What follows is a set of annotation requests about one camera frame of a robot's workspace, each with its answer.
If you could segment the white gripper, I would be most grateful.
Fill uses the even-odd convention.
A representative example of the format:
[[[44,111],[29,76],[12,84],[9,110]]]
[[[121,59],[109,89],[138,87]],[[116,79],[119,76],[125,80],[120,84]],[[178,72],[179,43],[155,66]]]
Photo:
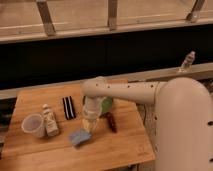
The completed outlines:
[[[102,104],[99,98],[85,97],[83,104],[83,116],[82,120],[84,129],[91,133],[95,130],[98,120],[96,120],[102,112]]]

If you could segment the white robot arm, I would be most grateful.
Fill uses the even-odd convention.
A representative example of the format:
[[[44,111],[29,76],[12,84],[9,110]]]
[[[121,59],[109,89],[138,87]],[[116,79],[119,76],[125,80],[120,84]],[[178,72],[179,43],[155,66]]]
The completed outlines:
[[[82,84],[83,111],[99,116],[100,97],[152,104],[156,114],[156,171],[213,171],[213,99],[195,79],[107,83],[101,77]]]

